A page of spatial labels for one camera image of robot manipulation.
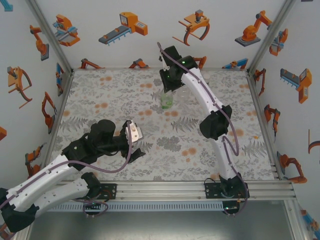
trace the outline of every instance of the gray leaf pattern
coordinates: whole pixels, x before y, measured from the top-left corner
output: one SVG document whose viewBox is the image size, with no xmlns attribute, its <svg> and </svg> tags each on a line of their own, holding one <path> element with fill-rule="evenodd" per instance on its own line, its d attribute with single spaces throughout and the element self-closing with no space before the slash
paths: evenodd
<svg viewBox="0 0 320 240">
<path fill-rule="evenodd" d="M 168 138 L 166 136 L 162 138 L 158 138 L 156 144 L 160 147 L 163 147 L 166 150 L 170 150 L 172 152 L 178 152 L 181 149 L 181 145 L 178 144 L 180 142 L 179 138 L 176 136 L 172 136 Z"/>
<path fill-rule="evenodd" d="M 202 75 L 217 98 L 224 105 L 231 105 L 231 120 L 243 133 L 238 135 L 240 154 L 233 156 L 243 178 L 274 179 L 246 73 L 203 70 Z M 206 115 L 197 99 L 190 92 L 181 101 L 174 91 L 173 106 L 164 111 L 160 104 L 162 91 L 158 69 L 76 70 L 51 159 L 102 119 L 115 123 L 115 135 L 126 120 L 133 120 L 143 134 L 133 148 L 141 148 L 146 155 L 115 174 L 86 167 L 66 179 L 74 180 L 85 172 L 94 172 L 102 181 L 203 181 L 217 176 L 215 152 L 199 129 Z M 118 153 L 113 157 L 101 156 L 92 165 L 115 170 L 124 162 Z"/>
<path fill-rule="evenodd" d="M 171 123 L 172 126 L 172 130 L 176 130 L 176 132 L 178 132 L 178 130 L 181 130 L 183 132 L 185 132 L 185 130 L 188 131 L 192 131 L 198 123 L 198 119 L 195 118 L 189 118 L 189 117 L 179 117 L 179 120 L 177 121 L 173 121 L 173 123 Z"/>
</svg>

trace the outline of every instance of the patterned mat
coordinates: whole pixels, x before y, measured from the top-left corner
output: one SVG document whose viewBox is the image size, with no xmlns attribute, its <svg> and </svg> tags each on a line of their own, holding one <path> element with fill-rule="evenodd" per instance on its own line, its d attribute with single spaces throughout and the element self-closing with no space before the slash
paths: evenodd
<svg viewBox="0 0 320 240">
<path fill-rule="evenodd" d="M 273 173 L 255 107 L 243 71 L 203 70 L 213 93 L 232 107 L 231 120 L 239 139 L 240 154 L 234 162 L 245 180 L 273 180 Z M 211 144 L 199 124 L 206 117 L 190 93 L 185 100 L 177 92 L 171 109 L 160 105 L 162 82 L 156 69 L 77 70 L 71 85 L 51 159 L 71 141 L 90 131 L 101 119 L 116 124 L 115 135 L 125 120 L 133 120 L 143 133 L 134 145 L 146 155 L 116 174 L 93 171 L 100 180 L 201 181 L 217 179 L 219 168 Z M 234 143 L 232 133 L 228 133 Z M 124 158 L 102 156 L 95 166 L 114 170 Z M 85 171 L 69 176 L 80 177 Z"/>
</svg>

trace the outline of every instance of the gray floor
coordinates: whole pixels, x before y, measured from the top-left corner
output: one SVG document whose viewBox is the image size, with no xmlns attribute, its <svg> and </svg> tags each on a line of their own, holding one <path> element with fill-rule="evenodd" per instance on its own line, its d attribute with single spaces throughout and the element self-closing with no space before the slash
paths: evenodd
<svg viewBox="0 0 320 240">
<path fill-rule="evenodd" d="M 250 201 L 236 218 L 221 212 L 47 212 L 36 219 L 30 240 L 290 240 L 279 202 Z"/>
</svg>

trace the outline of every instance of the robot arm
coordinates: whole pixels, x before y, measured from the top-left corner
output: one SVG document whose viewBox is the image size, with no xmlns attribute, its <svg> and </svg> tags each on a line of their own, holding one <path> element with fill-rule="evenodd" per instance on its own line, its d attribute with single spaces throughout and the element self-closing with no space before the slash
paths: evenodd
<svg viewBox="0 0 320 240">
<path fill-rule="evenodd" d="M 163 69 L 160 76 L 164 92 L 174 91 L 183 85 L 187 85 L 193 92 L 198 102 L 204 109 L 206 118 L 200 123 L 200 131 L 204 137 L 210 139 L 219 165 L 221 180 L 221 192 L 226 198 L 233 197 L 239 193 L 248 198 L 248 189 L 240 173 L 231 158 L 229 142 L 226 137 L 232 109 L 229 105 L 224 106 L 212 93 L 201 72 L 191 56 L 181 57 L 174 46 L 162 50 L 160 48 L 160 59 Z"/>
<path fill-rule="evenodd" d="M 35 217 L 62 202 L 83 196 L 88 196 L 89 199 L 96 197 L 99 193 L 96 189 L 100 184 L 93 174 L 88 173 L 73 183 L 50 189 L 64 177 L 77 173 L 84 167 L 90 167 L 99 157 L 114 156 L 121 152 L 126 162 L 118 170 L 91 166 L 104 173 L 117 173 L 126 164 L 145 155 L 140 148 L 131 154 L 132 143 L 142 138 L 139 127 L 126 121 L 119 136 L 114 136 L 115 129 L 112 121 L 100 120 L 91 126 L 90 133 L 85 133 L 80 139 L 71 142 L 62 150 L 61 155 L 37 174 L 16 187 L 0 188 L 1 214 L 10 231 L 18 232 L 24 229 Z"/>
</svg>

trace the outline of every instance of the metal plate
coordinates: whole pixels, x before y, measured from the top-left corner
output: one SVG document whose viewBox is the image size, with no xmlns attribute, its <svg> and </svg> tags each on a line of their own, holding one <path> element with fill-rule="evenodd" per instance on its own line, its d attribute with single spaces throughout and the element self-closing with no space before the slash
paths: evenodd
<svg viewBox="0 0 320 240">
<path fill-rule="evenodd" d="M 117 196 L 117 184 L 115 183 L 102 183 L 101 184 L 101 194 L 95 198 L 96 200 L 114 200 Z"/>
<path fill-rule="evenodd" d="M 226 199 L 225 196 L 223 196 L 222 192 L 221 192 L 221 187 L 220 187 L 220 182 L 208 182 L 204 184 L 204 188 L 205 188 L 205 197 L 207 199 Z M 244 187 L 242 186 L 242 189 L 239 190 L 239 192 L 241 192 L 241 195 L 244 196 L 244 192 L 245 190 L 243 189 Z M 239 196 L 238 195 L 234 195 L 233 197 L 228 197 L 228 199 L 238 199 Z"/>
</svg>

